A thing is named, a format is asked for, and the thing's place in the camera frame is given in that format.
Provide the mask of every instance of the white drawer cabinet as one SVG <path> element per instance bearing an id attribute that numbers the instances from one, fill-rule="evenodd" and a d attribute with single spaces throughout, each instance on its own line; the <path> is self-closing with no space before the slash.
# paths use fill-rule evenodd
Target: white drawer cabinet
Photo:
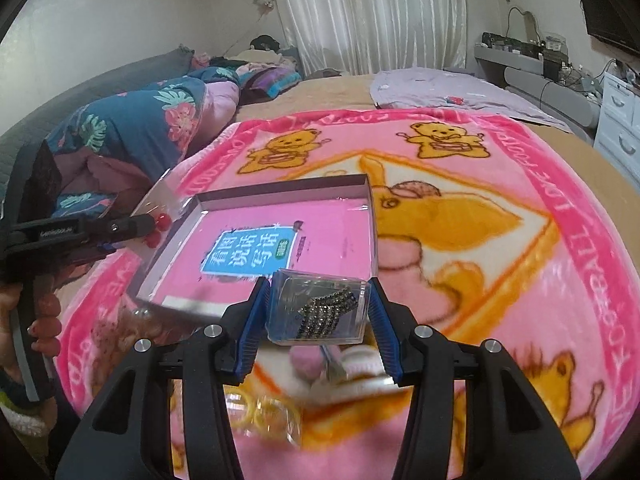
<path id="1" fill-rule="evenodd" d="M 640 97 L 609 73 L 593 147 L 640 192 Z"/>

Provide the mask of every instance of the television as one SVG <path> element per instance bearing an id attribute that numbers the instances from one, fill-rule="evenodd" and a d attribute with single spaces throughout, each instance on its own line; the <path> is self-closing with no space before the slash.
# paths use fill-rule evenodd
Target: television
<path id="1" fill-rule="evenodd" d="M 640 57 L 636 43 L 610 0 L 582 0 L 584 19 L 590 36 Z"/>

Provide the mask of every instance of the pink bedding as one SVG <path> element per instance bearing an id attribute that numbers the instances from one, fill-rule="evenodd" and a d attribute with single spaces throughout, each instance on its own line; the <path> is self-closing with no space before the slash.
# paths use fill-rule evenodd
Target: pink bedding
<path id="1" fill-rule="evenodd" d="M 346 173 L 367 173 L 373 186 L 379 277 L 389 298 L 454 340 L 502 341 L 586 477 L 640 400 L 640 283 L 591 191 L 526 126 L 426 108 L 305 112 L 233 124 L 180 164 L 170 183 L 189 196 Z M 122 343 L 132 308 L 124 290 L 138 264 L 127 250 L 109 257 L 65 313 L 56 365 L 78 412 L 127 344 L 172 336 L 142 321 Z M 259 351 L 242 387 L 286 396 L 287 365 Z M 305 411 L 300 449 L 238 436 L 244 476 L 389 479 L 409 398 L 400 391 Z M 463 407 L 458 391 L 452 478 L 461 471 Z M 172 415 L 176 474 L 186 477 L 178 410 Z"/>

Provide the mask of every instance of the white chinese character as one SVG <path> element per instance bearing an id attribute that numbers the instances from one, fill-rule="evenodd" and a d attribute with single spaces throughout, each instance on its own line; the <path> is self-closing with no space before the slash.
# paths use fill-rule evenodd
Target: white chinese character
<path id="1" fill-rule="evenodd" d="M 209 262 L 216 265 L 221 265 L 226 262 L 227 251 L 213 251 L 209 257 Z"/>
<path id="2" fill-rule="evenodd" d="M 251 247 L 253 247 L 256 238 L 257 238 L 256 235 L 242 236 L 242 237 L 240 237 L 239 246 L 242 247 L 243 249 L 251 248 Z"/>
<path id="3" fill-rule="evenodd" d="M 251 266 L 255 267 L 255 266 L 263 266 L 264 263 L 271 258 L 272 254 L 271 251 L 261 251 L 260 249 L 256 249 L 254 251 L 254 259 L 251 262 Z"/>
<path id="4" fill-rule="evenodd" d="M 260 235 L 260 245 L 263 247 L 273 247 L 278 241 L 278 234 Z"/>
<path id="5" fill-rule="evenodd" d="M 220 249 L 220 250 L 222 250 L 222 249 L 233 249 L 234 248 L 234 243 L 236 243 L 236 240 L 238 240 L 238 238 L 235 237 L 235 236 L 222 238 L 222 240 L 220 240 L 220 243 L 218 244 L 216 249 Z"/>
<path id="6" fill-rule="evenodd" d="M 246 258 L 249 255 L 249 249 L 244 251 L 234 251 L 229 258 L 229 263 L 233 266 L 245 266 Z"/>

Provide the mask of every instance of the open box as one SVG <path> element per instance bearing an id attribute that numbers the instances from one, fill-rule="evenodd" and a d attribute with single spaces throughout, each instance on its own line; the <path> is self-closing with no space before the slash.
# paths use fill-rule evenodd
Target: open box
<path id="1" fill-rule="evenodd" d="M 368 280 L 377 272 L 373 211 L 364 174 L 203 193 L 186 205 L 129 292 L 212 320 L 278 269 Z"/>

